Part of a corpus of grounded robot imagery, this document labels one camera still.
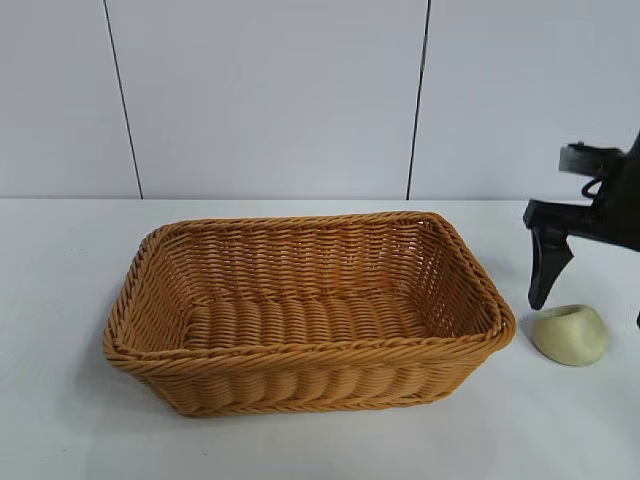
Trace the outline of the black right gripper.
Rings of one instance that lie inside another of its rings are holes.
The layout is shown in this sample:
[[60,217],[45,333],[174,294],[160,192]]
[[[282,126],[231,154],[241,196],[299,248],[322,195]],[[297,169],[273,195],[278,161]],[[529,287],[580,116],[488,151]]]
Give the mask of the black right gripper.
[[[629,151],[582,142],[561,148],[559,169],[586,176],[581,190],[588,205],[531,199],[523,223],[531,233],[533,260],[528,300],[540,310],[573,259],[568,238],[576,236],[639,250],[639,142]],[[640,305],[636,326],[640,328]]]

